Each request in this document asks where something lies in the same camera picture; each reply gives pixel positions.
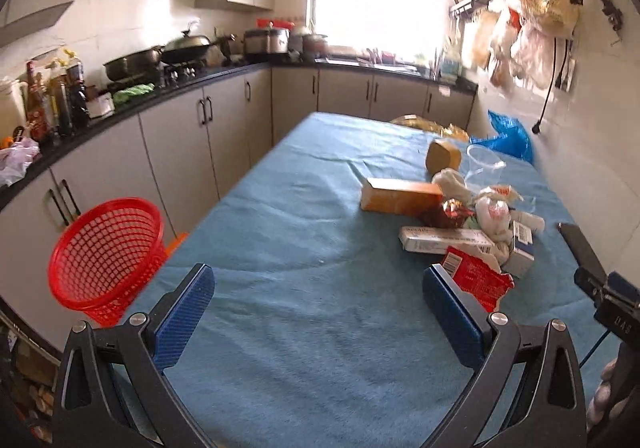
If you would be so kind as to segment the person right hand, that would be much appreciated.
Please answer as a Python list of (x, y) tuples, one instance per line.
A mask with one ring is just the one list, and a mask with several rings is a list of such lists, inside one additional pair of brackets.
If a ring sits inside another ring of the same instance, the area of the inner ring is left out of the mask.
[(611, 360), (605, 365), (601, 372), (601, 382), (586, 410), (588, 432), (603, 420), (605, 411), (608, 407), (611, 407), (608, 417), (610, 419), (616, 419), (629, 402), (628, 397), (618, 400), (617, 402), (612, 398), (611, 380), (613, 378), (613, 372), (616, 368), (616, 364), (617, 359)]

